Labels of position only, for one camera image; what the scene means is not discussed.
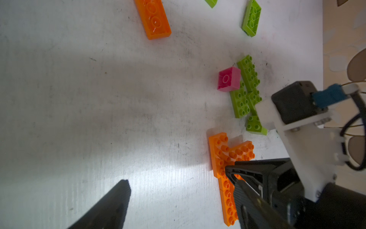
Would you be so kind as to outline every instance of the lego brick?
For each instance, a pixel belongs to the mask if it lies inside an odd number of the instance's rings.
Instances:
[[[248,100],[248,106],[252,115],[257,115],[255,105],[262,101],[262,97],[259,95],[259,91],[254,89],[254,91],[247,93],[246,98]]]
[[[236,118],[242,118],[250,112],[248,106],[249,101],[246,98],[247,92],[245,91],[244,82],[240,82],[240,89],[230,92],[231,103],[234,109]]]
[[[161,0],[135,0],[135,4],[149,40],[172,34]]]
[[[227,142],[228,137],[223,132],[209,137],[212,169],[214,176],[219,179],[224,222],[227,226],[231,226],[238,219],[238,214],[233,195],[235,187],[225,175],[225,167],[234,165],[235,161],[251,160],[255,157],[255,154],[253,153],[254,145],[251,141],[243,142],[232,148],[228,147]],[[243,180],[239,175],[235,175],[235,177]]]
[[[213,175],[220,178],[225,175],[225,165],[231,161],[230,157],[225,154],[228,147],[228,137],[226,133],[219,133],[215,136],[209,137],[210,153]]]
[[[230,67],[219,72],[219,81],[217,89],[222,92],[230,92],[240,88],[241,70],[235,67]]]
[[[253,134],[267,135],[267,129],[262,127],[258,116],[253,115],[248,118],[247,131]]]
[[[242,78],[248,92],[252,92],[261,81],[258,79],[258,73],[255,71],[255,65],[252,63],[252,57],[247,55],[237,63],[241,70]]]
[[[247,160],[254,159],[255,154],[253,153],[253,149],[254,149],[254,145],[252,144],[252,142],[245,141],[242,144],[239,144],[233,148],[230,148],[228,150],[228,152],[229,152],[229,155],[235,154],[234,158],[233,158],[235,161],[247,161]]]
[[[257,33],[259,18],[261,16],[261,7],[255,0],[248,2],[245,12],[242,29],[250,36],[254,37]]]
[[[224,223],[227,226],[234,225],[235,221],[238,219],[238,213],[236,211],[235,202],[234,202],[234,186],[231,184],[229,179],[220,178],[219,179],[219,185],[220,184],[227,184],[229,182],[229,186],[224,189],[220,189],[220,197],[221,197],[221,206],[223,209],[223,215],[224,215]]]
[[[205,0],[207,2],[207,4],[213,8],[214,6],[216,6],[217,0]]]

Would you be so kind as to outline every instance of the blue connector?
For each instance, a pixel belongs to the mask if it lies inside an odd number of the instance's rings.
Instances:
[[[339,84],[333,84],[324,91],[313,93],[312,96],[315,105],[321,109],[347,99],[347,95]]]

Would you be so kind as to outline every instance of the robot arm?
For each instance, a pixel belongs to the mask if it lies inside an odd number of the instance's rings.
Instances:
[[[327,107],[349,97],[360,114],[342,130],[319,128],[333,116]],[[332,85],[318,92],[310,81],[298,81],[258,103],[256,110],[262,126],[277,130],[290,159],[236,162],[225,168],[235,185],[241,228],[364,228],[366,196],[334,184],[337,165],[346,163],[357,171],[366,167],[366,157],[358,167],[349,162],[344,143],[352,123],[358,118],[366,123],[358,87]],[[286,226],[263,223],[279,224],[278,215]]]

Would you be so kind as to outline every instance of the assembled lego structure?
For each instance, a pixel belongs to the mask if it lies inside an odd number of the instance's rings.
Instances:
[[[209,137],[213,175],[219,180],[224,223],[231,226],[238,219],[238,214],[234,204],[234,186],[225,175],[225,167],[234,165],[235,162],[249,161],[255,157],[255,154],[253,153],[254,146],[251,141],[229,148],[228,140],[226,133]]]
[[[261,83],[252,57],[247,55],[238,63],[238,68],[230,67],[219,72],[217,89],[223,92],[230,91],[231,103],[236,118],[242,118],[249,114],[257,115],[255,105],[262,101],[257,86]],[[247,131],[253,134],[267,135],[267,129],[262,127],[259,118],[249,118]]]

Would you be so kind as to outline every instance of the screw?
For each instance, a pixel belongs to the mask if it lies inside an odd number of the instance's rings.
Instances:
[[[319,198],[319,197],[320,197],[320,195],[321,195],[321,192],[320,192],[320,191],[317,191],[317,193],[315,194],[315,197],[316,197],[316,198]]]
[[[330,122],[331,120],[332,119],[330,117],[323,118],[322,120],[315,122],[314,125],[320,126],[320,125],[326,124],[327,122]]]
[[[297,132],[299,130],[300,130],[300,127],[296,127],[296,128],[291,129],[291,132]]]

